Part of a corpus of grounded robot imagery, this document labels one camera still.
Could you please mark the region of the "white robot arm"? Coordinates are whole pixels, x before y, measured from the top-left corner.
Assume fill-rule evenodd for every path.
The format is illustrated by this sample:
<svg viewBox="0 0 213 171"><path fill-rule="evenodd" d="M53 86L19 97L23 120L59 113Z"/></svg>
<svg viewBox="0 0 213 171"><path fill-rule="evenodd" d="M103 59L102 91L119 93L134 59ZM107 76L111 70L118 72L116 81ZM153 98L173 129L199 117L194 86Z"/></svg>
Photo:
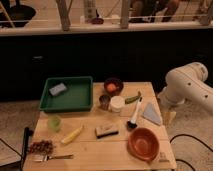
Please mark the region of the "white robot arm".
<svg viewBox="0 0 213 171"><path fill-rule="evenodd" d="M190 100L213 115L213 88L205 84L207 78L207 67L200 62L174 68L166 74L166 86L159 93L158 98L166 108Z"/></svg>

